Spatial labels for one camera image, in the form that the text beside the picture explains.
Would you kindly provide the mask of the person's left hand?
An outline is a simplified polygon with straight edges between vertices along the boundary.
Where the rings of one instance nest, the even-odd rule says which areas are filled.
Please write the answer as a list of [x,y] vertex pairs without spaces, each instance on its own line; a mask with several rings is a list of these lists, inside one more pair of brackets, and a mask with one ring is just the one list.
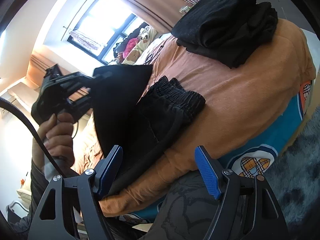
[[53,114],[43,122],[37,133],[52,157],[62,159],[70,168],[74,162],[73,153],[73,117],[69,113]]

